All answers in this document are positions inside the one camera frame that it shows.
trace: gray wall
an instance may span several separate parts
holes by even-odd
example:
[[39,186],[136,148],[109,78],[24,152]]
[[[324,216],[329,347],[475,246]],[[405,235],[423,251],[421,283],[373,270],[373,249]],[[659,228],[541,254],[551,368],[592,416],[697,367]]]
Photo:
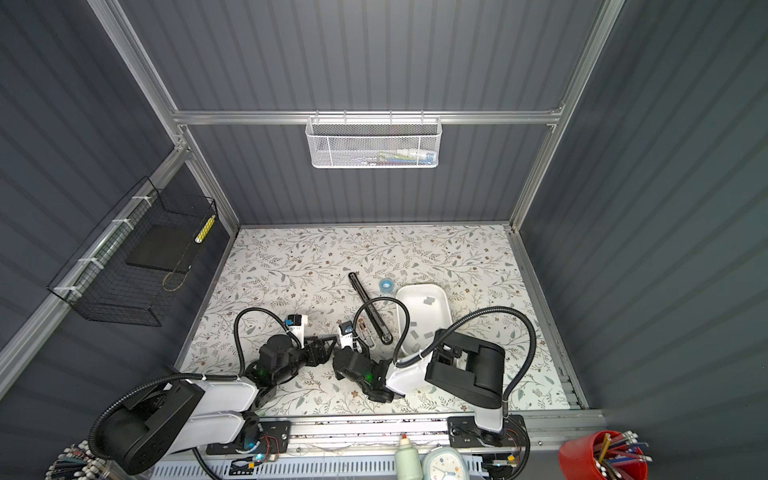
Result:
[[[182,110],[548,110],[598,0],[124,2]],[[317,170],[302,127],[195,126],[243,224],[507,220],[546,127],[445,127],[436,169]]]
[[243,224],[509,220],[544,125],[443,129],[440,165],[312,167],[304,127],[192,127]]
[[[84,0],[0,2],[0,346],[171,148]],[[186,168],[168,188],[200,194]],[[103,408],[174,363],[227,240],[217,224],[162,328],[64,319],[0,400],[0,478],[42,478]]]
[[764,476],[767,18],[629,2],[522,228],[590,404],[654,478]]

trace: alarm clock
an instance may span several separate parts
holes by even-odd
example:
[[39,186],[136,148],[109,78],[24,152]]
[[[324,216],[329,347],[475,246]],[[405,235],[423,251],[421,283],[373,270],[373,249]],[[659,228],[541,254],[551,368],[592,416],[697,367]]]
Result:
[[422,460],[424,480],[469,480],[462,454],[450,447],[432,450]]

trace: yellow object in basket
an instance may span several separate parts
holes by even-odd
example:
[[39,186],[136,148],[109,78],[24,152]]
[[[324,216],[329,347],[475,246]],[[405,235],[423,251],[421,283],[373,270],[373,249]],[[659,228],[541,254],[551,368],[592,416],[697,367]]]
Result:
[[216,215],[211,215],[208,221],[205,223],[205,227],[203,227],[203,229],[200,230],[200,233],[197,234],[197,237],[195,237],[195,243],[203,243],[205,236],[208,235],[208,232],[210,232],[210,228],[214,225],[215,220]]

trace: red cup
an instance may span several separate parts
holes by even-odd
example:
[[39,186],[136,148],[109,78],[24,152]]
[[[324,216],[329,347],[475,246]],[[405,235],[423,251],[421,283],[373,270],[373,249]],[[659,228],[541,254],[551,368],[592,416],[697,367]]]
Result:
[[[605,479],[594,464],[594,446],[603,444],[606,433],[611,437],[621,434],[621,432],[614,430],[603,430],[580,439],[568,440],[560,447],[560,470],[563,471],[563,475],[565,475],[567,480]],[[637,447],[635,447],[635,452],[642,453]],[[629,465],[622,465],[619,468],[625,471],[633,480],[647,480],[648,478],[648,465],[646,463],[631,463]]]

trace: floral tablecloth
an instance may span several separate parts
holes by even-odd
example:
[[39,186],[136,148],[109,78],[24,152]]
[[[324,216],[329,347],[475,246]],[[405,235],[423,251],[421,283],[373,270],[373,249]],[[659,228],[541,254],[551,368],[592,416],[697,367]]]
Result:
[[[393,279],[395,288],[414,283],[440,285],[448,294],[454,320],[490,305],[521,310],[536,326],[538,348],[528,374],[510,396],[510,408],[568,408],[502,225],[241,230],[187,352],[183,371],[236,372],[232,325],[237,313],[248,306],[265,307],[283,318],[303,313],[310,318],[306,336],[335,335],[336,325],[351,319],[362,303],[347,278],[350,271],[358,273],[371,297],[379,295],[382,278]],[[394,306],[378,303],[376,308],[397,337]],[[366,328],[365,320],[361,327],[369,343],[371,337],[378,339]],[[489,315],[459,331],[506,349],[506,382],[520,368],[528,348],[528,335],[521,322],[511,316]],[[240,338],[246,361],[255,359],[266,339],[280,332],[279,326],[262,313],[245,315],[240,322]],[[392,356],[392,345],[374,343],[375,358]],[[279,387],[276,398],[261,414],[469,410],[472,405],[434,386],[392,403],[370,402],[355,383],[337,381],[328,362],[302,368],[294,380]]]

